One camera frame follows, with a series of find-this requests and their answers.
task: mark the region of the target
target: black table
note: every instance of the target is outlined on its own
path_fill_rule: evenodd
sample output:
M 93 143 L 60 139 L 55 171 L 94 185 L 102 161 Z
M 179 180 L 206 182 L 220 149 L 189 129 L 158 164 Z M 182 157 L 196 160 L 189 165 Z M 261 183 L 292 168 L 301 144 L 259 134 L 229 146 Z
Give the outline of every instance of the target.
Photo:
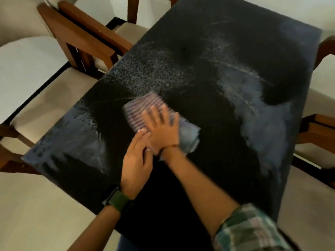
M 180 0 L 24 160 L 99 213 L 134 135 L 121 107 L 154 90 L 201 127 L 189 158 L 276 220 L 320 33 L 242 0 Z M 182 186 L 158 161 L 116 229 L 144 250 L 210 249 Z

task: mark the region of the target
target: person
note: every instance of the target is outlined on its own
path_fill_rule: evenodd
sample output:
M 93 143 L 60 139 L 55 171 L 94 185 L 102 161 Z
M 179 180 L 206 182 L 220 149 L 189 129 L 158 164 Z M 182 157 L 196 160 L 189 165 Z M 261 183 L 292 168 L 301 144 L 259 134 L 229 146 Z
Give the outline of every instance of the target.
M 276 224 L 253 204 L 238 204 L 202 173 L 179 149 L 179 114 L 170 122 L 169 110 L 155 106 L 142 113 L 147 129 L 139 130 L 123 159 L 120 188 L 130 199 L 139 194 L 152 171 L 152 157 L 162 157 L 181 182 L 215 250 L 292 250 Z M 69 251 L 102 251 L 121 213 L 106 205 Z M 118 250 L 138 250 L 121 236 Z

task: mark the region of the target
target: rolled-up sleeve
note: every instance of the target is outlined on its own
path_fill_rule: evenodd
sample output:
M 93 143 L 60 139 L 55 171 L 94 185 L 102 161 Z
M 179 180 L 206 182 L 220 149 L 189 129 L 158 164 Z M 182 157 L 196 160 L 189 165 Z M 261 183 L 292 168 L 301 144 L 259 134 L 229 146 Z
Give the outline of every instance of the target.
M 220 225 L 213 247 L 217 251 L 292 250 L 270 217 L 251 203 Z

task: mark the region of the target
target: folded towel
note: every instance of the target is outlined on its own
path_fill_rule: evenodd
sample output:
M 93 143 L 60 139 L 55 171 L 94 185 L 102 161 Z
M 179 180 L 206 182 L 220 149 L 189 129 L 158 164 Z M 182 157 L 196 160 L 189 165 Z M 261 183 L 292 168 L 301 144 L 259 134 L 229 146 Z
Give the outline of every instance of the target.
M 142 112 L 149 110 L 150 106 L 155 105 L 158 107 L 161 113 L 161 106 L 164 104 L 163 99 L 158 96 L 155 92 L 149 92 L 143 97 L 136 98 L 123 106 L 123 112 L 127 119 L 129 126 L 133 131 L 144 128 L 145 124 L 142 120 Z M 172 121 L 174 110 L 169 108 L 170 121 Z M 184 117 L 179 118 L 179 139 L 180 148 L 187 154 L 193 152 L 197 147 L 199 140 L 200 128 L 187 121 Z

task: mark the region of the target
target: plaid sleeve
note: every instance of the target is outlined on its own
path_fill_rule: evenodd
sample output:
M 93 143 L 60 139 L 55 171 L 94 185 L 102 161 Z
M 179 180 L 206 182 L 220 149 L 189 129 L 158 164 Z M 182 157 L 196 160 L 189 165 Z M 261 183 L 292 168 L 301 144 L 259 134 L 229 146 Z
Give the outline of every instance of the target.
M 216 251 L 292 250 L 270 217 L 251 203 L 220 225 L 213 247 Z

